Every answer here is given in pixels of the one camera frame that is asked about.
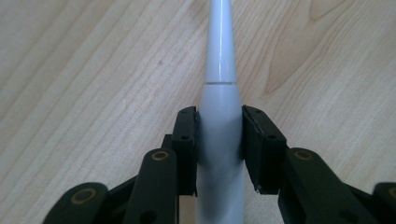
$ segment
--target white plastic object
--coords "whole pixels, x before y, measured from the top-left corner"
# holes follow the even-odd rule
[[[199,106],[196,223],[244,222],[242,107],[236,86],[230,0],[212,0],[206,77]]]
[[[205,81],[236,82],[233,15],[230,0],[211,0]]]

